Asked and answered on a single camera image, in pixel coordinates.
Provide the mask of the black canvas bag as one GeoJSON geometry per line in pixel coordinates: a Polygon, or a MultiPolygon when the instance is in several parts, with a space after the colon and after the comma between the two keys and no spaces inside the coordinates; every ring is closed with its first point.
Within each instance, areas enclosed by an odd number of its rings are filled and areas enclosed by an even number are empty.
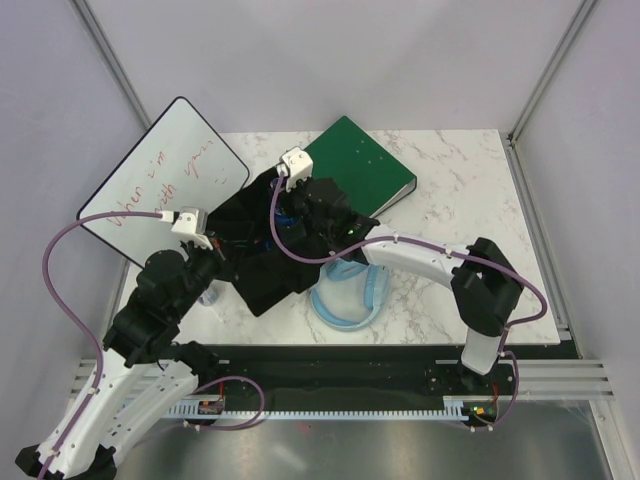
{"type": "Polygon", "coordinates": [[[320,267],[285,255],[272,239],[270,204],[277,171],[270,168],[208,215],[225,261],[215,279],[232,284],[258,317],[292,293],[302,293],[319,279],[320,267]]]}

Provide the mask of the water bottle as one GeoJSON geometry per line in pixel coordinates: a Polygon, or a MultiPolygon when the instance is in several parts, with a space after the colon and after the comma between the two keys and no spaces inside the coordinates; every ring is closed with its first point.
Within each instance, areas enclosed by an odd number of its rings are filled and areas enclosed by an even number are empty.
{"type": "Polygon", "coordinates": [[[300,218],[298,216],[291,216],[277,209],[274,213],[274,222],[277,228],[291,228],[300,223],[300,218]]]}
{"type": "Polygon", "coordinates": [[[215,286],[209,286],[198,298],[198,302],[205,307],[209,307],[214,305],[218,298],[218,289],[215,286]]]}

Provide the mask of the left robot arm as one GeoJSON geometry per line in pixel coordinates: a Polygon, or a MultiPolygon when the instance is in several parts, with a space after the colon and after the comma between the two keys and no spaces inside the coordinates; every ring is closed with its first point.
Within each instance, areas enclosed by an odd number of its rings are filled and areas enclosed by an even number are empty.
{"type": "Polygon", "coordinates": [[[148,430],[179,400],[219,382],[218,359],[203,345],[180,346],[164,372],[131,403],[138,381],[160,360],[184,316],[226,273],[217,248],[154,253],[116,314],[89,380],[52,434],[23,448],[15,463],[37,479],[112,479],[148,430]]]}

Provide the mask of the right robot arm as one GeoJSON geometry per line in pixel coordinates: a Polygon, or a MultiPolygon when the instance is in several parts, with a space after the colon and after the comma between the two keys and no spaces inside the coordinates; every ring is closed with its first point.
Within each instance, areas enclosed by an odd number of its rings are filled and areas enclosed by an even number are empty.
{"type": "Polygon", "coordinates": [[[450,245],[400,234],[353,210],[331,179],[306,178],[290,187],[278,176],[269,187],[270,232],[291,260],[322,276],[337,270],[340,280],[367,269],[384,277],[400,270],[451,291],[467,327],[459,384],[477,394],[493,383],[506,323],[523,291],[522,278],[493,241],[450,245]]]}

